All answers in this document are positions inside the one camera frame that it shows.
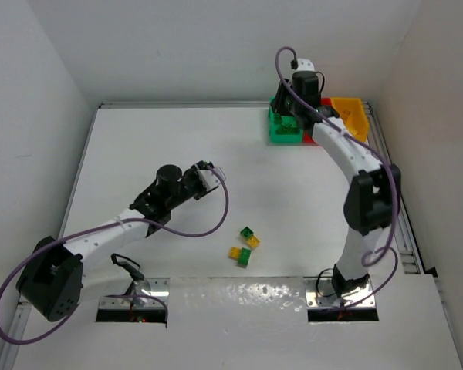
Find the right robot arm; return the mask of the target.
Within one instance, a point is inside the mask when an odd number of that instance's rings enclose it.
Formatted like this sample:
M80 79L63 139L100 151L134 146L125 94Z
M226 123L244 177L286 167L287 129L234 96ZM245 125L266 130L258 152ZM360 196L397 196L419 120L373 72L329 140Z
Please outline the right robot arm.
M369 263L379 257L380 235L399 213L400 170L384 166L346 129L333 107L322 105L318 74L312 68L300 66L291 79L281 82L271 107L274 113L293 117L329 154L349 184L343 204L348 234L331 279L335 295L341 297L368 281Z

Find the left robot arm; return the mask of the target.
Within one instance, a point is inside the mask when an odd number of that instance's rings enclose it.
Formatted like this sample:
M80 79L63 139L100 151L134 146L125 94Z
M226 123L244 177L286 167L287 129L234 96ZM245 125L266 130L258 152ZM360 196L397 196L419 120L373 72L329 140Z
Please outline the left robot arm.
M38 242L16 290L48 321L67 317L81 300L90 269L107 257L114 258L128 244L159 231L170 221L172 210L205 197L224 181L221 169L204 161L187 170L173 164L160 167L154 182L113 221L85 236L56 242L45 252L41 248L53 238Z

